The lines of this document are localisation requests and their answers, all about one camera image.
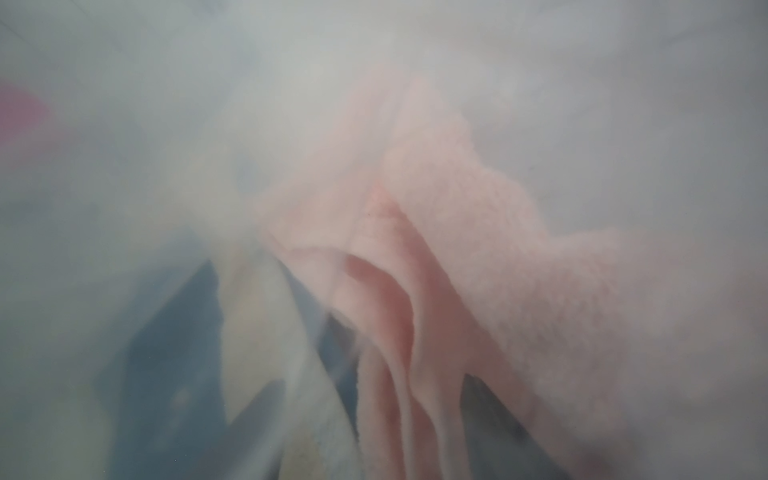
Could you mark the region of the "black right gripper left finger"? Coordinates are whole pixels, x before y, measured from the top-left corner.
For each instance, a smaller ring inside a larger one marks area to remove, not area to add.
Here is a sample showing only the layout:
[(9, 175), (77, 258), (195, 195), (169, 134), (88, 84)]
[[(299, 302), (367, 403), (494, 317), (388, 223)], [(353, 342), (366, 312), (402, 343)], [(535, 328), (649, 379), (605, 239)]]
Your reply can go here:
[(285, 390), (284, 380), (268, 382), (182, 479), (277, 479)]

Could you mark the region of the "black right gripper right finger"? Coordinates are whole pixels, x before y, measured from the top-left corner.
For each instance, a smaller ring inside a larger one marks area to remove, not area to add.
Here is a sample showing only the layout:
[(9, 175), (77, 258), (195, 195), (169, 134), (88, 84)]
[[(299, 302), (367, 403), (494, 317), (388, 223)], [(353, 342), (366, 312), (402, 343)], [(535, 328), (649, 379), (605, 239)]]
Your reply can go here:
[(460, 408), (475, 480), (568, 480), (479, 378), (464, 377)]

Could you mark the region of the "blue and beige towel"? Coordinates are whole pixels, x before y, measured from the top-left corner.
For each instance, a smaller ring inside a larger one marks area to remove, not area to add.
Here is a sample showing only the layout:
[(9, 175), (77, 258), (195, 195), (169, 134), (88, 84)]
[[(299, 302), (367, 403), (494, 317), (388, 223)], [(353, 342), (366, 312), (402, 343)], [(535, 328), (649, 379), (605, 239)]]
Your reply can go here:
[(182, 479), (285, 381), (277, 479), (360, 479), (352, 336), (260, 248), (217, 248), (130, 342), (111, 479)]

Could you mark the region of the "pink towel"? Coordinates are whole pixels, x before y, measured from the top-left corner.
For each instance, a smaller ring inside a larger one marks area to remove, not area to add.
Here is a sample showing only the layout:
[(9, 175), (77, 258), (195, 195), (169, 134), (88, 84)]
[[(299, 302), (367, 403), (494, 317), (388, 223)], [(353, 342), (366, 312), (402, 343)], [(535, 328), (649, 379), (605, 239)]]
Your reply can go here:
[(467, 479), (464, 380), (482, 380), (576, 479), (617, 479), (632, 446), (613, 232), (551, 235), (485, 167), (423, 79), (371, 73), (310, 156), (344, 174), (265, 239), (361, 337), (357, 424), (370, 479)]

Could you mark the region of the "clear plastic vacuum bag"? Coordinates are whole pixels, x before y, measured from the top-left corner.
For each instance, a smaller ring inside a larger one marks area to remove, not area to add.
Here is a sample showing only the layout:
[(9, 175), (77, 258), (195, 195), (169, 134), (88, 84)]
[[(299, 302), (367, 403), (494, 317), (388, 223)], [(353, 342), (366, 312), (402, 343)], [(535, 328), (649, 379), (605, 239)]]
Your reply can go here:
[(130, 342), (221, 246), (288, 269), (267, 223), (379, 70), (551, 235), (618, 236), (617, 479), (765, 478), (763, 1), (3, 2), (2, 477), (111, 479)]

